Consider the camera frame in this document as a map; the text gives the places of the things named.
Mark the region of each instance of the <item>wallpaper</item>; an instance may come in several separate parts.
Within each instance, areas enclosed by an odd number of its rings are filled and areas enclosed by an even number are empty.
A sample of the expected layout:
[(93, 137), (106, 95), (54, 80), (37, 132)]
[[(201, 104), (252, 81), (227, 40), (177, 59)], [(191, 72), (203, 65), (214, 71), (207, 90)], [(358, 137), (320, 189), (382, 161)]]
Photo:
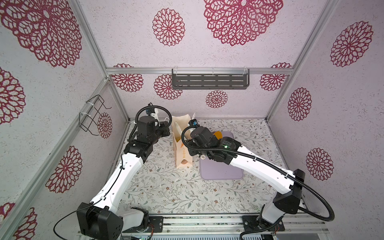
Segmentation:
[[(67, 1), (0, 0), (0, 20), (1, 223), (102, 75)], [(74, 174), (54, 191), (75, 184), (81, 152), (75, 146), (67, 153), (74, 158), (62, 160)], [(30, 210), (27, 229), (40, 214)]]
[(378, 0), (341, 1), (270, 121), (290, 169), (333, 207), (334, 240), (382, 238), (383, 10)]
[[(199, 123), (211, 131), (232, 132), (237, 141), (254, 153), (285, 167), (264, 120), (199, 120)], [(141, 207), (152, 214), (260, 212), (275, 194), (274, 188), (246, 171), (240, 180), (204, 180), (199, 163), (203, 160), (197, 156), (192, 167), (175, 168), (172, 142), (169, 136), (154, 145), (152, 154), (123, 195), (120, 214), (130, 207)]]
[[(286, 64), (279, 63), (274, 67)], [(263, 118), (287, 77), (284, 74), (252, 74), (246, 90), (175, 90), (169, 74), (111, 76), (131, 117), (148, 103), (153, 103), (167, 108), (173, 116), (196, 113), (199, 118)], [(166, 117), (166, 113), (159, 112), (160, 116)]]
[(325, 0), (80, 0), (106, 65), (293, 63)]
[[(90, 126), (91, 132), (80, 130), (61, 161), (35, 197), (29, 214), (14, 234), (14, 239), (56, 239), (54, 224), (66, 214), (77, 209), (81, 202), (89, 202), (105, 184), (109, 169), (116, 161), (119, 139), (125, 127), (124, 117), (112, 96), (111, 87), (101, 94), (108, 108), (101, 107), (100, 113), (91, 116), (103, 119), (109, 116), (108, 131), (99, 131), (99, 124)], [(13, 202), (0, 207), (0, 220), (13, 206)], [(73, 239), (79, 230), (76, 214), (70, 215), (57, 225), (56, 231), (66, 239)]]

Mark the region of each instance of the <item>purple tray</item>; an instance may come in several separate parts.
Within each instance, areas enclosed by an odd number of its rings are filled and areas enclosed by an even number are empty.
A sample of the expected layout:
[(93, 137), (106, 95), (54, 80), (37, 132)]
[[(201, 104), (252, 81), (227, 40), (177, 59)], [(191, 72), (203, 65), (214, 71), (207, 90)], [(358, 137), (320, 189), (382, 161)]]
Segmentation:
[[(222, 132), (223, 137), (233, 138), (233, 134), (228, 131)], [(243, 170), (241, 168), (227, 165), (223, 162), (215, 162), (214, 160), (205, 157), (199, 160), (201, 178), (204, 180), (231, 180), (242, 179)]]

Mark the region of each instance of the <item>floral tablecloth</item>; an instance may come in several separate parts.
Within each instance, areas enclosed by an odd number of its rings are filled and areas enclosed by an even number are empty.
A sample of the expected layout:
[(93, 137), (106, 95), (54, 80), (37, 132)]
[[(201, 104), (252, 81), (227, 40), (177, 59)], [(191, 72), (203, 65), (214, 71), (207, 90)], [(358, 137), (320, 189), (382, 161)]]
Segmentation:
[[(285, 167), (264, 120), (210, 119), (199, 120), (199, 124), (211, 131), (231, 131), (254, 153)], [(130, 207), (140, 207), (151, 214), (260, 212), (275, 193), (271, 186), (246, 171), (241, 180), (203, 180), (199, 167), (195, 156), (193, 167), (175, 168), (172, 136), (161, 138), (125, 191), (119, 213)]]

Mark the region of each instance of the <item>robotic arm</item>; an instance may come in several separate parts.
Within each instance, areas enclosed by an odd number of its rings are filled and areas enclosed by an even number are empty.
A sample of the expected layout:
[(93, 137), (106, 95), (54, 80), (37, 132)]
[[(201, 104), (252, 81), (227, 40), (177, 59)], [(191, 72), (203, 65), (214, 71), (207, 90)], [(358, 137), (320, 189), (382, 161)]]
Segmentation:
[[(154, 108), (165, 110), (169, 115), (169, 122), (159, 122)], [(146, 109), (147, 116), (138, 119), (139, 114)], [(129, 228), (135, 227), (138, 231), (143, 231), (148, 227), (148, 211), (144, 209), (132, 208), (122, 217), (117, 216), (116, 212), (122, 194), (130, 185), (134, 174), (143, 166), (152, 152), (153, 144), (160, 137), (170, 135), (171, 121), (172, 116), (169, 111), (160, 106), (150, 105), (137, 113), (136, 125), (130, 134), (129, 143), (124, 149), (119, 166), (92, 201), (89, 204), (81, 203), (78, 207), (77, 216), (82, 234), (98, 240), (116, 240), (122, 231)], [(260, 230), (253, 232), (262, 232), (272, 228), (285, 213), (296, 214), (298, 210), (324, 221), (334, 219), (334, 213), (329, 204), (317, 192), (303, 183), (305, 177), (303, 171), (286, 170), (271, 164), (230, 137), (223, 137), (219, 140), (209, 129), (200, 126), (195, 119), (191, 120), (189, 125), (183, 130), (182, 141), (191, 156), (206, 155), (217, 162), (239, 167), (261, 178), (277, 190), (275, 197), (262, 208), (262, 212), (257, 218), (256, 225)], [(134, 139), (136, 127), (137, 139)], [(191, 139), (185, 140), (185, 132), (192, 128), (194, 130), (190, 134)], [(324, 203), (329, 212), (328, 218), (299, 207), (302, 187), (315, 194)]]

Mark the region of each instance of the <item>black cable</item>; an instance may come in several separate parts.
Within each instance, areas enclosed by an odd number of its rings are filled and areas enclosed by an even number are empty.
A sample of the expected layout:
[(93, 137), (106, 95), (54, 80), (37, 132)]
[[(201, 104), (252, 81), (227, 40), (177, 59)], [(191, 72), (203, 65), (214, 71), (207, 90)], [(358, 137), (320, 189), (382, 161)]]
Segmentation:
[(226, 149), (226, 148), (218, 148), (218, 147), (208, 147), (208, 148), (194, 148), (194, 147), (191, 147), (191, 146), (188, 146), (187, 145), (187, 142), (185, 141), (184, 139), (184, 134), (186, 133), (187, 130), (191, 129), (191, 128), (197, 128), (197, 126), (189, 126), (189, 127), (186, 127), (183, 132), (181, 133), (181, 141), (183, 141), (183, 144), (188, 148), (188, 149), (191, 149), (191, 150), (194, 150), (194, 151), (198, 151), (198, 152), (201, 152), (201, 151), (212, 151), (212, 152), (230, 152), (230, 153), (234, 153), (234, 154), (237, 154), (237, 155), (240, 155), (240, 156), (244, 156), (244, 157), (248, 157), (248, 158), (251, 158), (252, 160), (254, 161), (259, 161), (267, 166), (269, 166), (270, 168), (273, 168), (274, 170), (278, 171), (279, 173), (281, 173), (282, 175), (284, 175), (284, 177), (288, 178), (288, 179), (291, 179), (292, 181), (294, 181), (295, 183), (299, 184), (300, 186), (304, 187), (305, 189), (307, 189), (308, 191), (310, 191), (313, 195), (315, 195), (315, 197), (317, 197), (323, 204), (324, 206), (327, 208), (328, 210), (328, 213), (329, 213), (329, 217), (324, 217), (324, 216), (321, 216), (321, 215), (318, 215), (314, 212), (311, 212), (309, 211), (308, 209), (305, 209), (305, 208), (302, 208), (302, 207), (299, 207), (298, 209), (313, 216), (313, 217), (316, 217), (317, 219), (320, 219), (320, 220), (323, 220), (323, 221), (327, 221), (327, 222), (330, 222), (330, 221), (333, 221), (335, 219), (335, 214), (333, 212), (333, 209), (332, 207), (329, 205), (329, 203), (320, 195), (318, 194), (318, 192), (316, 192), (315, 190), (313, 190), (310, 186), (306, 185), (304, 182), (296, 179), (295, 177), (287, 174), (285, 171), (283, 171), (281, 168), (273, 165), (272, 163), (270, 162), (267, 162), (266, 160), (264, 159), (261, 159), (261, 158), (258, 158), (258, 157), (255, 157), (253, 155), (250, 155), (250, 154), (246, 154), (246, 153), (243, 153), (243, 152), (237, 152), (237, 151), (233, 151), (233, 150), (230, 150), (230, 149)]
[(132, 138), (134, 132), (136, 131), (136, 128), (137, 128), (137, 122), (139, 121), (139, 115), (140, 115), (142, 112), (144, 112), (144, 110), (149, 109), (149, 108), (158, 108), (158, 109), (161, 109), (161, 110), (163, 110), (164, 112), (166, 112), (166, 113), (168, 114), (168, 117), (169, 117), (169, 123), (168, 123), (168, 125), (165, 126), (165, 127), (159, 127), (159, 130), (163, 130), (163, 129), (168, 128), (168, 127), (170, 126), (170, 124), (171, 124), (171, 122), (172, 122), (172, 115), (170, 114), (170, 112), (169, 112), (166, 108), (164, 108), (164, 107), (162, 107), (162, 106), (157, 106), (157, 105), (145, 106), (145, 107), (143, 107), (142, 109), (140, 109), (140, 110), (137, 112), (137, 114), (136, 114), (136, 117), (135, 117), (135, 126), (133, 127), (133, 129), (132, 129), (132, 131), (131, 131), (131, 133), (130, 133), (130, 135), (129, 135), (129, 138), (128, 138), (129, 140)]
[[(107, 193), (104, 194), (104, 197), (109, 193), (109, 191), (112, 189), (113, 185), (115, 185), (116, 181), (118, 180), (118, 178), (119, 178), (119, 176), (120, 176), (121, 171), (122, 171), (123, 169), (125, 169), (125, 168), (123, 168), (123, 160), (122, 160), (122, 156), (123, 156), (123, 154), (120, 155), (120, 158), (121, 158), (120, 172), (119, 172), (117, 178), (115, 179), (115, 181), (113, 182), (112, 186), (111, 186), (111, 187), (109, 188), (109, 190), (107, 191)], [(99, 203), (101, 200), (102, 200), (102, 199), (98, 200), (98, 201), (95, 202), (94, 204), (92, 204), (92, 205), (90, 205), (90, 206), (87, 206), (87, 207), (92, 207), (93, 205), (96, 205), (97, 203)], [(65, 218), (68, 217), (69, 215), (71, 215), (71, 214), (73, 214), (73, 213), (75, 213), (75, 212), (81, 211), (81, 210), (83, 210), (83, 209), (86, 209), (87, 207), (84, 207), (84, 208), (82, 208), (82, 209), (78, 209), (78, 210), (76, 210), (76, 211), (73, 211), (73, 212), (67, 214), (66, 216), (64, 216), (63, 218), (61, 218), (60, 220), (58, 220), (58, 222), (53, 226), (53, 232), (56, 234), (56, 236), (58, 236), (59, 238), (61, 238), (61, 239), (63, 239), (63, 240), (68, 240), (68, 239), (63, 238), (62, 236), (60, 236), (60, 235), (56, 232), (56, 230), (55, 230), (56, 226), (58, 225), (58, 223), (59, 223), (60, 221), (62, 221), (63, 219), (65, 219)]]
[[(87, 206), (87, 207), (92, 207), (93, 205), (99, 203), (100, 201), (101, 201), (101, 199), (98, 200), (97, 202), (95, 202), (94, 204), (92, 204), (91, 206)], [(65, 216), (64, 216), (63, 218), (61, 218), (60, 220), (58, 220), (57, 223), (53, 226), (53, 232), (56, 234), (56, 236), (58, 236), (58, 237), (61, 238), (62, 240), (68, 240), (68, 239), (63, 238), (62, 236), (60, 236), (60, 235), (56, 232), (56, 230), (55, 230), (56, 226), (59, 224), (59, 222), (61, 222), (61, 220), (65, 219), (65, 218), (68, 217), (69, 215), (71, 215), (71, 214), (73, 214), (73, 213), (75, 213), (75, 212), (81, 211), (81, 210), (83, 210), (83, 209), (86, 209), (87, 207), (83, 207), (82, 209), (78, 209), (78, 210), (76, 210), (76, 211), (73, 211), (73, 212), (71, 212), (71, 213), (65, 215)]]
[(267, 227), (267, 228), (262, 228), (262, 229), (260, 229), (260, 230), (254, 230), (254, 231), (245, 231), (245, 232), (240, 233), (240, 240), (244, 240), (244, 239), (243, 239), (243, 236), (244, 236), (245, 234), (251, 234), (251, 233), (258, 233), (258, 232), (268, 231), (268, 229), (273, 228), (274, 226), (276, 226), (276, 225), (281, 221), (281, 219), (283, 218), (283, 216), (281, 216), (277, 221), (275, 221), (274, 224), (272, 224), (271, 226), (269, 226), (269, 227)]

